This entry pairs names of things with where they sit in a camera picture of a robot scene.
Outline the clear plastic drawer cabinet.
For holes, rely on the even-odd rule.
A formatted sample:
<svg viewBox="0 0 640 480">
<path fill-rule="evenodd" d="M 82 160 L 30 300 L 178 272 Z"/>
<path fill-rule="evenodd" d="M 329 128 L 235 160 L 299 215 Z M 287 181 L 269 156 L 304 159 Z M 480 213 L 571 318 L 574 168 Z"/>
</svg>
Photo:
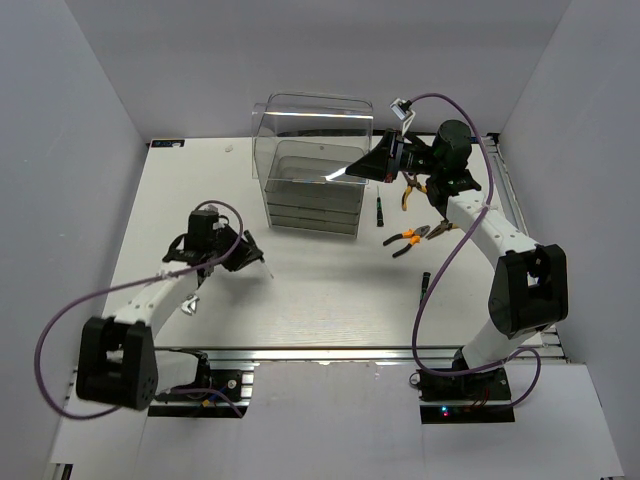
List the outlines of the clear plastic drawer cabinet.
<svg viewBox="0 0 640 480">
<path fill-rule="evenodd" d="M 271 227 L 355 237 L 367 185 L 367 181 L 362 180 L 364 182 L 357 185 L 258 182 Z"/>
</svg>

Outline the clear hinged cabinet lid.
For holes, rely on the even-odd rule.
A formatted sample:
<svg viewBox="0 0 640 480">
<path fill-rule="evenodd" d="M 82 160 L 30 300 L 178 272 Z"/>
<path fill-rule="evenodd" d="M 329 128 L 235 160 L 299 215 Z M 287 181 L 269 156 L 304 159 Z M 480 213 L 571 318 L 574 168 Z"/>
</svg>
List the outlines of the clear hinged cabinet lid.
<svg viewBox="0 0 640 480">
<path fill-rule="evenodd" d="M 253 106 L 253 177 L 268 181 L 362 184 L 346 167 L 369 152 L 370 101 L 338 94 L 276 92 Z"/>
</svg>

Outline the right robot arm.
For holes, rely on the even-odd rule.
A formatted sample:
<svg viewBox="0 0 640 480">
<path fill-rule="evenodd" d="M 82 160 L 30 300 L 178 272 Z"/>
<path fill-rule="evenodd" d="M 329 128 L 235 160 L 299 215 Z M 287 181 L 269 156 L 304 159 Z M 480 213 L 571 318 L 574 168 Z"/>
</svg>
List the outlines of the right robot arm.
<svg viewBox="0 0 640 480">
<path fill-rule="evenodd" d="M 400 174 L 425 176 L 428 201 L 442 217 L 440 227 L 460 229 L 462 240 L 472 242 L 493 267 L 489 319 L 452 365 L 452 388 L 466 399 L 486 389 L 485 371 L 511 360 L 527 339 L 568 315 L 564 250 L 538 243 L 492 209 L 492 193 L 468 169 L 473 143 L 471 129 L 459 120 L 444 122 L 431 144 L 410 132 L 388 130 L 346 169 L 349 176 L 384 183 Z"/>
</svg>

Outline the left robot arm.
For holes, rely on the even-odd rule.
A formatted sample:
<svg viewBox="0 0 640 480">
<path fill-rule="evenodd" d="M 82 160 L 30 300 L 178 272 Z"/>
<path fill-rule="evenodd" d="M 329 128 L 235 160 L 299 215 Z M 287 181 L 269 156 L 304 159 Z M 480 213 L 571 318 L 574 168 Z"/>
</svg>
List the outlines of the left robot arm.
<svg viewBox="0 0 640 480">
<path fill-rule="evenodd" d="M 175 390 L 191 399 L 205 396 L 213 381 L 206 354 L 158 348 L 155 338 L 176 311 L 195 303 L 197 290 L 216 267 L 236 272 L 263 258 L 249 231 L 234 230 L 217 210 L 192 211 L 186 232 L 162 258 L 159 280 L 147 282 L 111 316 L 85 323 L 77 396 L 138 411 Z"/>
</svg>

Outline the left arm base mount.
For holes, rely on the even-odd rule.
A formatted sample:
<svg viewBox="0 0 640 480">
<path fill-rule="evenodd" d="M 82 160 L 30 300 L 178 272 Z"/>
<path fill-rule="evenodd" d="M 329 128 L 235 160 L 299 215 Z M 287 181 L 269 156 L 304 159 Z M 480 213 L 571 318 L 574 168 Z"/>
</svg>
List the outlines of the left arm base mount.
<svg viewBox="0 0 640 480">
<path fill-rule="evenodd" d="M 253 383 L 252 369 L 214 369 L 202 386 L 181 386 L 159 394 L 148 408 L 148 416 L 239 419 L 248 410 Z"/>
</svg>

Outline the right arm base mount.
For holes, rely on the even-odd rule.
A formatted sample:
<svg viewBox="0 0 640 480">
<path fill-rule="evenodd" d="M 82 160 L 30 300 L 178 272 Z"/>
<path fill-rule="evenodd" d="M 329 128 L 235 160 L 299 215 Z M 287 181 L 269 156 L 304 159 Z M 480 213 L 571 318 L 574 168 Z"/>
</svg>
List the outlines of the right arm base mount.
<svg viewBox="0 0 640 480">
<path fill-rule="evenodd" d="M 423 425 L 513 423 L 514 407 L 504 368 L 465 376 L 417 370 L 410 384 L 419 393 Z"/>
</svg>

